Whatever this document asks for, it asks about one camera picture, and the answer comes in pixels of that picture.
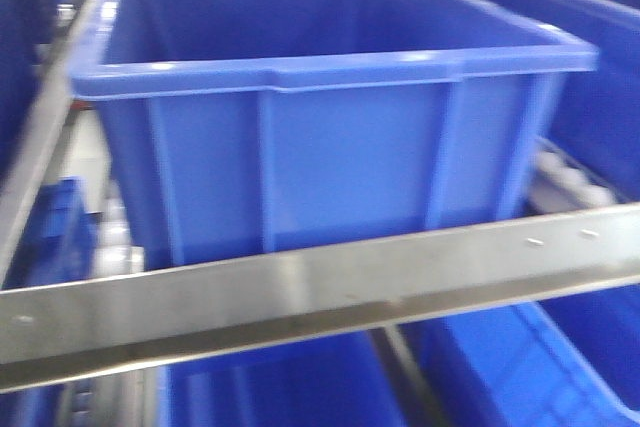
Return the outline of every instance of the shelf frame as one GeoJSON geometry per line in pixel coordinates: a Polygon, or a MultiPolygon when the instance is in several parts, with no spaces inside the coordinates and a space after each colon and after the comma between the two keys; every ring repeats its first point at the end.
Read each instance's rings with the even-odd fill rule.
{"type": "Polygon", "coordinates": [[[0,391],[640,281],[640,203],[0,292],[0,391]]]}

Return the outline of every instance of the white roller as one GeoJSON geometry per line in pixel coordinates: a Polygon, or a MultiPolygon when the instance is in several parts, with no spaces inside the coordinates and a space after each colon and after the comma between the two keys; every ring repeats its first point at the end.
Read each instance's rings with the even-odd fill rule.
{"type": "Polygon", "coordinates": [[[588,185],[576,193],[576,198],[585,207],[606,207],[617,203],[615,195],[606,187],[588,185]]]}
{"type": "Polygon", "coordinates": [[[565,163],[558,154],[542,150],[536,155],[536,167],[541,173],[553,176],[565,167],[565,163]]]}
{"type": "Polygon", "coordinates": [[[129,226],[123,220],[112,220],[100,225],[98,244],[106,247],[109,245],[130,245],[129,226]]]}
{"type": "Polygon", "coordinates": [[[130,247],[127,245],[114,245],[100,247],[93,255],[94,279],[110,277],[112,275],[124,275],[129,273],[130,247]]]}

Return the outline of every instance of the metal rail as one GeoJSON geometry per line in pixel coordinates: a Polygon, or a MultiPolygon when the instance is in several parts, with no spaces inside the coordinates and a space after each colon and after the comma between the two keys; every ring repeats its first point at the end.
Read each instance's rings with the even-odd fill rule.
{"type": "Polygon", "coordinates": [[[0,391],[640,280],[640,204],[0,293],[0,391]]]}
{"type": "Polygon", "coordinates": [[[68,142],[65,121],[71,92],[65,72],[69,46],[80,33],[91,11],[92,1],[81,11],[69,36],[54,46],[55,62],[47,69],[43,83],[25,122],[15,159],[0,189],[0,285],[11,264],[36,195],[52,160],[61,160],[68,142]]]}

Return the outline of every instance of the stainless steel bar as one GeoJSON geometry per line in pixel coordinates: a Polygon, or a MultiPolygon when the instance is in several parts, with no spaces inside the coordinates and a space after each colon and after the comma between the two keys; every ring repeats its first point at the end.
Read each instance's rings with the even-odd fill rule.
{"type": "Polygon", "coordinates": [[[88,0],[69,37],[61,41],[57,61],[47,71],[40,93],[26,120],[15,159],[0,189],[0,285],[4,282],[16,246],[22,236],[35,197],[43,183],[61,133],[71,93],[66,58],[69,45],[85,23],[92,1],[88,0]]]}
{"type": "Polygon", "coordinates": [[[0,293],[0,390],[640,280],[640,204],[0,293]]]}

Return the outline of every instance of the metal beam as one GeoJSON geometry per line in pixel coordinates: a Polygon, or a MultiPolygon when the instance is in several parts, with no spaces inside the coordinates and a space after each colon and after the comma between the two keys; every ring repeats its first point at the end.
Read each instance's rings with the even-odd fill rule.
{"type": "Polygon", "coordinates": [[[0,293],[0,391],[640,280],[640,204],[0,293]]]}
{"type": "Polygon", "coordinates": [[[52,159],[68,143],[64,125],[71,105],[71,92],[66,74],[66,59],[70,45],[84,28],[92,10],[88,0],[69,36],[55,45],[55,62],[46,72],[39,94],[31,105],[22,136],[11,165],[0,188],[0,285],[7,275],[16,246],[22,236],[40,186],[52,167],[52,159]]]}

